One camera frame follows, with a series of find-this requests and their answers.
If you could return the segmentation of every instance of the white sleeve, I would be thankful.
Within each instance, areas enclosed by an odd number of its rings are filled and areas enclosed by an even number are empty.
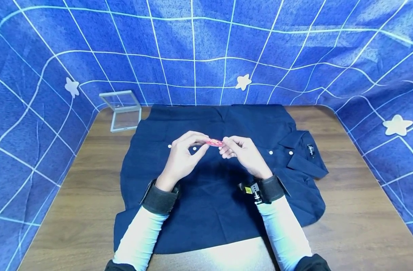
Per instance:
[[[137,271],[145,271],[161,225],[168,217],[169,215],[154,214],[141,206],[121,239],[113,262],[127,263]]]
[[[294,271],[303,257],[312,256],[312,251],[286,197],[257,206],[280,270]]]

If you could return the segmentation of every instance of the red tag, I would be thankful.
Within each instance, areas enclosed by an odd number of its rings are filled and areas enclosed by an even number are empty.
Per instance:
[[[214,147],[223,146],[223,142],[221,142],[220,140],[216,140],[216,139],[211,139],[209,142],[206,142],[206,144],[208,144],[210,146],[214,146]]]

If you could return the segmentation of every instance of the wrist cuff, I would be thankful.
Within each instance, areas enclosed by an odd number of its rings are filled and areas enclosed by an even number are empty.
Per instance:
[[[175,205],[179,186],[175,186],[172,192],[166,192],[158,189],[155,186],[155,181],[149,183],[144,199],[140,204],[143,203],[143,207],[154,214],[167,215]]]
[[[276,175],[266,180],[256,179],[256,182],[260,187],[264,203],[272,203],[276,199],[283,197],[286,193],[286,188]]]

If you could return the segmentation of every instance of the star decoration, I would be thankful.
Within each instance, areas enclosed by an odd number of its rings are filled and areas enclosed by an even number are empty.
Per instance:
[[[386,135],[398,134],[405,136],[407,134],[407,127],[412,125],[411,120],[403,120],[400,115],[395,115],[392,120],[386,120],[383,122],[383,126],[386,127]]]
[[[249,74],[246,74],[244,76],[238,76],[237,77],[237,84],[235,88],[240,88],[242,91],[246,90],[246,87],[252,83],[252,80],[249,79]]]
[[[65,89],[71,93],[72,99],[74,99],[76,95],[80,95],[77,89],[78,85],[79,83],[77,81],[72,81],[69,77],[66,78]]]

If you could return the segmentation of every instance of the finger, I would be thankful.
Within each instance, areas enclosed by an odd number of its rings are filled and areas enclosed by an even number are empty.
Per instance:
[[[226,157],[228,157],[230,154],[232,154],[233,153],[233,151],[231,150],[231,149],[228,149],[224,154],[222,154],[222,157],[223,158],[226,158]]]
[[[238,153],[240,153],[241,147],[238,146],[237,143],[235,143],[233,141],[233,139],[231,139],[229,137],[224,137],[223,141],[236,155],[238,155]]]
[[[210,147],[209,145],[205,144],[202,147],[200,147],[199,150],[195,154],[191,156],[195,164],[197,164],[199,160],[205,155],[209,147]]]
[[[190,147],[201,146],[201,145],[204,145],[204,142],[194,142],[193,144],[190,145]]]
[[[181,144],[184,148],[189,148],[190,145],[195,144],[195,143],[204,143],[209,141],[210,138],[205,136],[205,135],[198,135],[198,134],[193,134],[186,139],[182,140],[181,142],[178,142],[178,145]]]
[[[237,143],[240,146],[242,146],[244,143],[252,141],[249,137],[239,137],[239,136],[232,136],[232,137],[229,137],[229,139],[231,139],[233,142]]]
[[[229,146],[227,145],[222,146],[222,148],[219,151],[219,154],[224,154],[228,149],[229,149]]]
[[[201,136],[206,136],[206,137],[207,137],[206,134],[203,134],[203,133],[200,133],[200,132],[188,131],[188,132],[186,132],[185,134],[183,134],[182,136],[180,136],[180,137],[176,140],[176,142],[181,142],[181,141],[183,141],[183,140],[186,140],[187,138],[189,138],[189,137],[192,136],[192,135],[201,135]]]
[[[235,153],[231,153],[231,154],[229,154],[229,155],[226,157],[226,159],[231,159],[232,157],[236,157],[236,154],[235,154]]]

